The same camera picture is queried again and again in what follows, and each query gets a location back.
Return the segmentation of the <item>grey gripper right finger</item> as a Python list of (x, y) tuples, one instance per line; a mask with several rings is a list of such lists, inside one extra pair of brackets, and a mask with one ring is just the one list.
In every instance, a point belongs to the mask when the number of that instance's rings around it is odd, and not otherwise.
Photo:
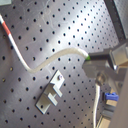
[(89, 53), (86, 61), (107, 60), (110, 66), (121, 65), (128, 61), (128, 43), (122, 43), (102, 52)]

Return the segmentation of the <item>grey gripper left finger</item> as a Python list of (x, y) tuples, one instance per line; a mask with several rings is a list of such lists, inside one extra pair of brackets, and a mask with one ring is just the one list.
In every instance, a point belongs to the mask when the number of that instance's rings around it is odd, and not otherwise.
[(94, 78), (102, 86), (104, 83), (115, 84), (122, 77), (109, 65), (107, 61), (85, 61), (82, 68), (88, 78)]

